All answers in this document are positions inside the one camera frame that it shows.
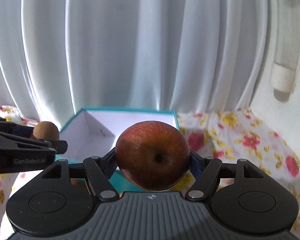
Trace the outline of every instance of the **logo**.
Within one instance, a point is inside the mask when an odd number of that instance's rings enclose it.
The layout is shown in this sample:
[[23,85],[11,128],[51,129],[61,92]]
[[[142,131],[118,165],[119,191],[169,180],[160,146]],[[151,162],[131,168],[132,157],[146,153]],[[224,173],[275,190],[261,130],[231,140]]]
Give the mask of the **logo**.
[[157,196],[155,194],[151,194],[147,198],[150,198],[151,200],[154,200],[155,198],[157,198]]
[[24,159],[24,160],[13,159],[14,164],[39,164],[45,162],[46,159]]

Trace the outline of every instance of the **open cardboard box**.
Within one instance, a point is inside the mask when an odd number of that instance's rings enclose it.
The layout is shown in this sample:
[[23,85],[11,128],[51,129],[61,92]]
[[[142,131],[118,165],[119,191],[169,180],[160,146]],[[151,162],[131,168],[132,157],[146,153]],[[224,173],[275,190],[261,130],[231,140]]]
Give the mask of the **open cardboard box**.
[[60,140],[68,142],[68,150],[59,158],[82,162],[91,156],[103,157],[115,147],[124,130],[142,121],[161,121],[179,129],[174,111],[83,108],[60,132]]

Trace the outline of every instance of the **metal screw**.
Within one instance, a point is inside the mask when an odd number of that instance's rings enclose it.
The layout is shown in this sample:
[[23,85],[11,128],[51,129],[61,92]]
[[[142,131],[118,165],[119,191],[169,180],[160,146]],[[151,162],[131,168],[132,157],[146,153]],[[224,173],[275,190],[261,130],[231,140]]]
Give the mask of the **metal screw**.
[[201,190],[191,190],[188,193],[188,196],[190,198],[202,198],[204,196],[204,193]]
[[113,190],[104,190],[100,193],[102,198],[112,198],[115,197],[115,192]]

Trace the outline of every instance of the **teal box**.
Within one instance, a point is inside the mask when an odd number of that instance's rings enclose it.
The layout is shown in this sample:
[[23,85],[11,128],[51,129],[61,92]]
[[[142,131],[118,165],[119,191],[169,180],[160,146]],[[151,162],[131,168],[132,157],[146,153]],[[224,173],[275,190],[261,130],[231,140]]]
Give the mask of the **teal box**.
[[[142,121],[161,121],[179,129],[175,111],[82,108],[62,128],[60,140],[68,142],[68,150],[64,155],[56,156],[56,160],[67,159],[69,163],[81,163],[91,156],[103,157],[114,148],[118,137],[125,129]],[[119,169],[109,181],[119,193],[144,191],[131,184]]]

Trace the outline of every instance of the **red apple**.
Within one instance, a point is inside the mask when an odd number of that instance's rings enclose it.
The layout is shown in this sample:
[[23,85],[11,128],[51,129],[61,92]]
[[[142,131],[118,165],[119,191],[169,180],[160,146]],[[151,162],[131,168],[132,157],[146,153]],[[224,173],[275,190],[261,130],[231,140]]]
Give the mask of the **red apple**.
[[182,133],[164,122],[145,121],[118,138],[115,158],[122,174],[137,187],[163,191],[175,186],[190,165],[190,150]]

